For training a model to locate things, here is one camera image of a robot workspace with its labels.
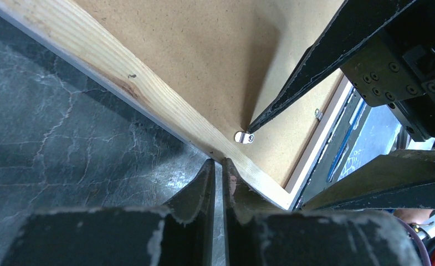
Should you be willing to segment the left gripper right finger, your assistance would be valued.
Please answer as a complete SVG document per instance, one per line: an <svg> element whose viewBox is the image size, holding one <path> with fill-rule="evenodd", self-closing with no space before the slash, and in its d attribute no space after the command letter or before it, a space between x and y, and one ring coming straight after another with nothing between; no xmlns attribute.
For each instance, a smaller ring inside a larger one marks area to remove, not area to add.
<svg viewBox="0 0 435 266"><path fill-rule="evenodd" d="M228 265L421 265L394 216L381 211L287 212L222 163Z"/></svg>

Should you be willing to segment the white wooden picture frame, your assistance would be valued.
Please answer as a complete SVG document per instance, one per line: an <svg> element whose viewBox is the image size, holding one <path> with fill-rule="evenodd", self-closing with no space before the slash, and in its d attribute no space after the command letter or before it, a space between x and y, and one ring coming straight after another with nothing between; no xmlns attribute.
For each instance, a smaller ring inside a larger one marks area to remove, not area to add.
<svg viewBox="0 0 435 266"><path fill-rule="evenodd" d="M288 209L296 200L308 170L306 154L322 127L314 112L334 105L341 71L259 129L251 144L239 144L184 101L78 1L0 1L0 16L215 160L232 159L244 180L276 205Z"/></svg>

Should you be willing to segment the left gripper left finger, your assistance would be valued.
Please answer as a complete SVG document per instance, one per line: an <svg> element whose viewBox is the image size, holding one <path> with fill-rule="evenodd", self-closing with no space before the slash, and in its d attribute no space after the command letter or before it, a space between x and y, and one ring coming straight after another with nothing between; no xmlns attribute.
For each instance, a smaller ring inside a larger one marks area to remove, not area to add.
<svg viewBox="0 0 435 266"><path fill-rule="evenodd" d="M43 209L21 226L3 265L211 265L215 163L153 207Z"/></svg>

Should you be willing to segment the brown cardboard backing board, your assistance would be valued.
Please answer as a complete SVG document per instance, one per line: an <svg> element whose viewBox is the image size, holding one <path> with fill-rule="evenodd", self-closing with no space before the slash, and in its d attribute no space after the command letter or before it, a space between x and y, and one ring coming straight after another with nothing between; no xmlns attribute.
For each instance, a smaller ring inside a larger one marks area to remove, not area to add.
<svg viewBox="0 0 435 266"><path fill-rule="evenodd" d="M341 1L78 1L227 139L276 98Z"/></svg>

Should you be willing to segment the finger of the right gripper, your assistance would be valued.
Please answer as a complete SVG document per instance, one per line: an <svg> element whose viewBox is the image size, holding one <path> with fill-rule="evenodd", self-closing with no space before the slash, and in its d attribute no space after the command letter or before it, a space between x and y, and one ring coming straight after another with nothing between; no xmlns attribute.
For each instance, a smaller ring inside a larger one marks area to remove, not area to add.
<svg viewBox="0 0 435 266"><path fill-rule="evenodd" d="M435 209L435 151L379 155L301 207L322 209Z"/></svg>

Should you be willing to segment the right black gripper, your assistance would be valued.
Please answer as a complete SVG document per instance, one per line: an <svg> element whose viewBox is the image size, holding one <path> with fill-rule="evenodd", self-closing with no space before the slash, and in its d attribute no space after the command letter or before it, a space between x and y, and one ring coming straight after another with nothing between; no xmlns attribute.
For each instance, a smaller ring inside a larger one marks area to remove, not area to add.
<svg viewBox="0 0 435 266"><path fill-rule="evenodd" d="M340 67L365 102L389 107L413 140L435 137L435 1L414 0L343 1L248 133Z"/></svg>

